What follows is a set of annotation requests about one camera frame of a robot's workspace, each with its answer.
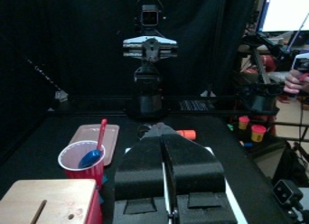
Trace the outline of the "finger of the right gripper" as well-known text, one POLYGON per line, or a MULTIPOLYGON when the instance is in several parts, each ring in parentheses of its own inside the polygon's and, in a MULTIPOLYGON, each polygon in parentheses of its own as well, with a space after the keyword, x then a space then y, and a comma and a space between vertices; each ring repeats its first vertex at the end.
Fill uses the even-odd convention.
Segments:
POLYGON ((141 59, 144 61, 151 61, 151 39, 147 39, 143 43, 141 43, 141 59))
POLYGON ((151 54, 151 62, 156 62, 159 59, 159 48, 160 48, 160 43, 156 39, 152 40, 152 54, 151 54))

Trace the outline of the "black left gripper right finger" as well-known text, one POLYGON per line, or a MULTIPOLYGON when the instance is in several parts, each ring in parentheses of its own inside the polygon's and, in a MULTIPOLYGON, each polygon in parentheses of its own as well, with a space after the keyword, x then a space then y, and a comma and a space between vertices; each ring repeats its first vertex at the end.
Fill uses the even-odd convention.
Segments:
POLYGON ((169 126, 160 125, 159 133, 173 224, 238 224, 214 154, 169 126))

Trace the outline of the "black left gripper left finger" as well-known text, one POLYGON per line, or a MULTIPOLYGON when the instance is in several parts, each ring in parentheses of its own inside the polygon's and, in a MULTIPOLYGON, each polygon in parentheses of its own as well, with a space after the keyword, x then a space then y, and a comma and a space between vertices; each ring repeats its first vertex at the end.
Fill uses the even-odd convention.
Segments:
POLYGON ((167 224, 160 136, 163 123, 152 125, 124 153, 115 173, 113 224, 167 224))

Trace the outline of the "person's hand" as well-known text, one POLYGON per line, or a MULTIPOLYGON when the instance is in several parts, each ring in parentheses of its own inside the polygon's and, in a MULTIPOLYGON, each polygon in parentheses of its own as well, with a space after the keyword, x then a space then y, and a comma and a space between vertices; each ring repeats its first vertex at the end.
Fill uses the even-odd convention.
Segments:
POLYGON ((283 91, 290 94, 298 94, 300 91, 309 93, 309 73, 290 70, 284 78, 283 91))

